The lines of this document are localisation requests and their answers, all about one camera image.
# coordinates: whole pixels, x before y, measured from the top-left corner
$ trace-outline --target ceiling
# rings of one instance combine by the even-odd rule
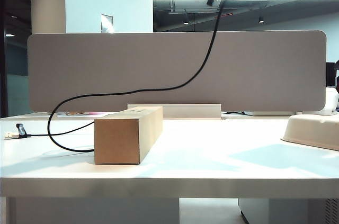
[[[239,21],[235,18],[246,20],[254,18],[258,23],[258,15],[267,14],[267,12],[279,13],[280,11],[294,11],[295,16],[312,16],[313,7],[322,7],[323,13],[333,12],[333,8],[337,8],[337,0],[320,1],[293,1],[293,0],[270,0],[270,1],[227,1],[226,7],[223,10],[223,16],[229,17],[229,21]],[[212,6],[206,5],[205,1],[154,1],[154,30],[155,31],[175,31],[175,29],[185,26],[185,19],[189,18],[190,25],[186,28],[199,28],[199,24],[213,22],[219,12],[220,1],[214,2]],[[298,14],[298,11],[304,11],[309,8],[304,15]],[[232,29],[243,29],[243,25],[233,26]]]
[[[27,39],[31,35],[31,1],[5,0],[5,28],[8,44],[26,47]]]
[[[8,44],[26,48],[27,39],[31,35],[31,1],[5,0],[5,28]]]
[[[219,12],[220,1],[212,6],[205,1],[154,1],[154,31],[210,30]],[[7,38],[8,43],[26,46],[31,34],[31,2],[30,0],[6,0],[6,28],[15,37]],[[241,30],[251,24],[258,23],[259,16],[271,18],[272,23],[308,17],[319,13],[339,11],[338,0],[327,1],[228,1],[223,10],[223,20],[227,19],[228,29]]]

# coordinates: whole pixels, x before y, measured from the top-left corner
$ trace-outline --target white desk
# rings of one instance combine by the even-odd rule
[[[4,119],[0,126],[18,121],[28,133],[45,131],[43,118]],[[87,122],[56,121],[52,132]],[[165,120],[140,165],[94,165],[93,153],[66,152],[47,137],[1,140],[1,195],[339,198],[339,152],[281,141],[286,124],[287,119]],[[79,133],[58,140],[91,147],[93,128]]]

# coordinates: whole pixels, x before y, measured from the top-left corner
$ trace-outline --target desk partition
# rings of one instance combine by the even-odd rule
[[[35,34],[28,41],[30,105],[182,84],[201,66],[211,32]],[[184,88],[91,97],[60,111],[118,111],[127,104],[216,104],[228,111],[320,110],[326,36],[321,31],[218,32],[203,71]]]

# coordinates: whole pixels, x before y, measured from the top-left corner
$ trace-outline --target cardboard box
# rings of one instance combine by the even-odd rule
[[[161,106],[134,107],[94,120],[96,164],[140,164],[163,129]]]

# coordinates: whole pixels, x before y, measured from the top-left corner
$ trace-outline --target black cable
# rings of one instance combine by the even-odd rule
[[[138,90],[134,90],[134,91],[128,91],[128,92],[120,92],[120,93],[100,93],[100,94],[84,94],[84,95],[79,95],[79,96],[75,96],[75,97],[72,97],[72,98],[68,98],[62,102],[60,102],[52,111],[51,115],[49,116],[48,118],[48,123],[47,123],[47,132],[48,132],[48,136],[49,138],[52,140],[53,143],[55,143],[58,147],[64,149],[64,150],[68,150],[68,151],[74,151],[76,153],[89,153],[89,152],[92,152],[94,151],[94,149],[88,149],[88,150],[77,150],[77,149],[71,149],[71,148],[68,148],[68,147],[65,147],[65,146],[62,146],[61,144],[59,144],[58,142],[55,141],[55,139],[53,138],[53,135],[51,134],[50,132],[50,124],[51,124],[51,120],[52,120],[52,117],[53,115],[57,112],[57,110],[59,109],[59,107],[61,107],[63,104],[69,102],[69,101],[72,101],[72,100],[76,100],[78,98],[87,98],[87,97],[100,97],[100,96],[117,96],[117,95],[129,95],[129,94],[134,94],[134,93],[140,93],[140,92],[164,92],[164,91],[172,91],[172,90],[175,90],[175,89],[179,89],[181,87],[184,87],[185,85],[189,84],[192,80],[194,80],[199,74],[200,72],[202,71],[202,69],[205,67],[206,65],[206,62],[211,54],[211,50],[212,50],[212,47],[213,47],[213,44],[214,44],[214,40],[216,38],[216,35],[217,35],[217,31],[218,31],[218,26],[219,26],[219,21],[220,21],[220,18],[221,18],[221,14],[222,14],[222,9],[224,8],[225,6],[225,1],[226,0],[222,0],[221,3],[220,3],[220,10],[219,10],[219,13],[218,13],[218,17],[217,17],[217,21],[216,21],[216,24],[215,24],[215,28],[214,28],[214,31],[213,31],[213,36],[212,36],[212,39],[211,39],[211,42],[210,42],[210,46],[208,48],[208,51],[206,53],[206,56],[205,56],[205,59],[202,63],[202,65],[200,66],[200,68],[198,69],[198,71],[190,78],[188,79],[186,82],[182,83],[181,85],[178,85],[178,86],[172,86],[172,87],[164,87],[164,88],[146,88],[146,89],[138,89]]]
[[[88,123],[80,128],[77,128],[77,129],[74,129],[74,130],[70,130],[70,131],[66,131],[66,132],[63,132],[63,133],[57,133],[57,134],[51,134],[52,136],[61,136],[61,135],[64,135],[64,134],[68,134],[68,133],[71,133],[71,132],[74,132],[74,131],[77,131],[77,130],[81,130],[87,126],[90,126],[91,124],[93,124],[94,122],[91,122],[91,123]],[[48,134],[27,134],[27,137],[45,137],[45,136],[48,136]]]

